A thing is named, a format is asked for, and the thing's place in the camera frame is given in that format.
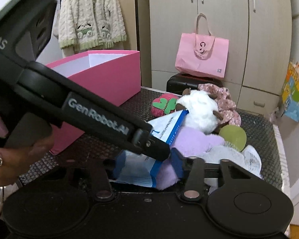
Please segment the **left hand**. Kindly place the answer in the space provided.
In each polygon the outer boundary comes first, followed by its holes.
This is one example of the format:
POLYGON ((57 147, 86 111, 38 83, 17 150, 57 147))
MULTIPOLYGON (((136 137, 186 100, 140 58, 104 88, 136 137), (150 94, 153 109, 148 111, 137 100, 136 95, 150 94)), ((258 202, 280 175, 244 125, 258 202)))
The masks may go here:
POLYGON ((0 187, 14 184, 32 164, 39 161, 53 147, 54 134, 37 140, 33 145, 20 148, 0 148, 0 187))

